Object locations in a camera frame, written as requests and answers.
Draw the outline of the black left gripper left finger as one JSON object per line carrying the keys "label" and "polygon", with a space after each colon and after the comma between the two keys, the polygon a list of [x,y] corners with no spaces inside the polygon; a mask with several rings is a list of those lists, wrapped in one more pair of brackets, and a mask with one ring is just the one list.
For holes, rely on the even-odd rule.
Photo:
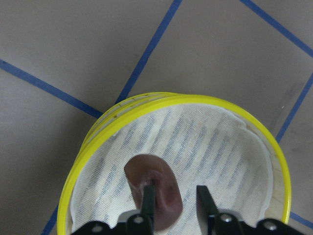
{"label": "black left gripper left finger", "polygon": [[127,235],[154,234],[155,204],[155,186],[145,186],[140,211],[131,215],[126,222]]}

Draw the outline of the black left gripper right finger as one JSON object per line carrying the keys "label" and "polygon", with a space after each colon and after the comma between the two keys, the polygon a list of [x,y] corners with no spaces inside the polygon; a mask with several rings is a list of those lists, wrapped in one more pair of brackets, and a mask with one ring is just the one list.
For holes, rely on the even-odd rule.
{"label": "black left gripper right finger", "polygon": [[207,186],[196,187],[197,219],[202,235],[243,235],[241,216],[231,210],[219,210]]}

